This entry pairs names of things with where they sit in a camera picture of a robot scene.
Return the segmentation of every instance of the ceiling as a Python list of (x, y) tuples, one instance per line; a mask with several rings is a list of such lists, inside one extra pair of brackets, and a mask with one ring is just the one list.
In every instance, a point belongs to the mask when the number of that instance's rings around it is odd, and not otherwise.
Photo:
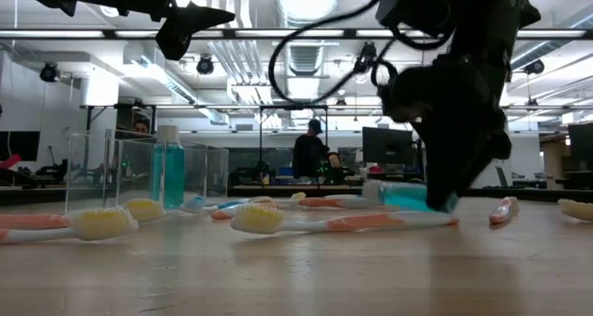
[[(343, 13), (354, 7), (361, 6), (368, 0), (336, 0), (336, 7), (332, 14)], [(590, 0), (529, 0), (536, 6), (542, 14), (542, 20), (534, 24), (532, 28), (539, 29), (569, 29), (574, 26), (578, 20), (593, 14), (593, 6)], [(204, 1), (206, 6), (221, 7), (221, 3), (212, 3), (211, 0)], [(246, 17), (240, 16), (241, 10), (248, 10), (248, 19), (253, 28), (280, 28), (282, 27), (282, 17), (278, 12), (278, 0), (233, 0), (227, 4), (231, 7), (239, 21), (237, 26), (246, 26)], [(146, 14), (131, 13), (127, 18), (108, 17), (100, 6), (79, 3), (76, 16), (70, 18), (60, 10), (48, 9), (35, 0), (0, 0), (0, 29), (119, 29), (119, 30), (157, 30), (160, 23), (153, 22)], [(360, 16), (356, 19), (336, 23), (331, 28), (340, 29), (379, 29), (380, 26), (374, 19), (374, 10)], [(188, 53), (182, 62), (167, 61), (161, 66), (172, 76), (174, 76), (183, 87), (194, 94), (200, 104), (236, 104), (228, 93), (229, 75), (214, 56), (214, 72), (209, 75), (198, 75), (196, 63), (202, 54), (213, 54), (209, 41), (195, 40), (191, 43)], [(273, 40), (257, 40), (257, 55), (260, 66), (266, 71), (270, 55), (277, 44)], [(352, 67), (352, 62), (361, 47), (364, 40), (334, 40), (325, 41), (323, 48), (322, 68), (317, 72), (314, 78), (319, 80), (319, 92), (325, 92), (338, 79)], [(539, 41), (521, 41), (517, 42), (513, 57), (530, 52), (545, 42)], [(377, 49), (383, 47), (385, 41), (375, 42)], [(80, 52), (92, 56), (89, 60), (80, 62), (58, 62), (62, 70), (71, 73), (76, 77), (88, 76), (89, 62), (93, 65), (100, 65), (121, 78), (120, 96), (134, 96), (142, 98), (146, 103), (171, 104), (171, 92), (160, 81), (151, 77), (150, 74), (138, 71), (137, 65), (131, 64), (130, 56), (137, 56), (138, 51), (154, 51), (155, 44), (152, 41), (26, 41), (19, 40), (16, 44), (16, 51), (23, 56), (30, 64), (40, 67), (46, 53)], [(395, 63), (402, 70), (406, 67), (429, 64), (440, 51), (420, 52), (412, 50), (402, 44), (395, 44), (386, 55), (386, 59)], [(508, 100), (512, 104), (524, 104), (528, 97), (542, 95), (542, 101), (545, 105), (565, 105), (572, 104), (593, 104), (587, 101), (591, 96), (593, 98), (593, 85), (586, 79), (593, 74), (589, 70), (593, 69), (593, 41), (578, 41), (564, 44), (556, 50), (549, 50), (549, 53), (542, 54), (541, 60), (546, 65), (545, 71), (540, 75), (532, 75), (529, 79), (524, 74), (514, 74), (512, 82), (508, 84)], [(276, 67), (277, 77), (281, 80), (285, 77), (283, 61), (280, 61)], [(349, 105), (355, 102), (360, 104), (378, 104), (375, 98), (374, 87), (370, 81), (364, 82), (350, 81), (344, 86), (344, 95)], [(545, 99), (546, 95), (557, 94), (554, 98)], [(339, 111), (345, 115), (357, 114), (358, 111), (352, 109)], [(561, 110), (540, 111), (537, 114), (531, 114), (527, 117), (525, 111), (510, 112), (511, 120), (516, 121), (540, 121), (553, 125), (554, 119), (561, 114)], [(197, 111), (173, 111), (166, 112), (169, 115), (176, 115), (180, 118), (199, 117), (201, 114)], [(244, 117), (243, 114), (231, 114), (231, 117)], [(281, 119), (290, 118), (291, 114), (280, 113)]]

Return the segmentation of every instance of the table surface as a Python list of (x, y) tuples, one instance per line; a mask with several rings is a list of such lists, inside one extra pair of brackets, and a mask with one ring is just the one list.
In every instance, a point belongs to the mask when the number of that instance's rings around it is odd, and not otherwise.
[(100, 243), (1, 246), (0, 308), (9, 316), (590, 315), (593, 224), (522, 202), (495, 230), (487, 216), (497, 204), (464, 198), (459, 227), (413, 231), (267, 236), (173, 213)]

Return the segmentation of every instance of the person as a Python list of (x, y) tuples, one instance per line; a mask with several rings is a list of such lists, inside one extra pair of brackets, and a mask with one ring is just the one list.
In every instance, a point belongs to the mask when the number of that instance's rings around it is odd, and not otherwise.
[(147, 119), (139, 119), (133, 124), (133, 131), (136, 133), (149, 134), (150, 122)]
[(317, 169), (325, 158), (325, 146), (322, 140), (317, 137), (321, 133), (321, 123), (318, 120), (310, 120), (307, 133), (296, 139), (293, 150), (293, 177), (298, 179), (317, 178)]

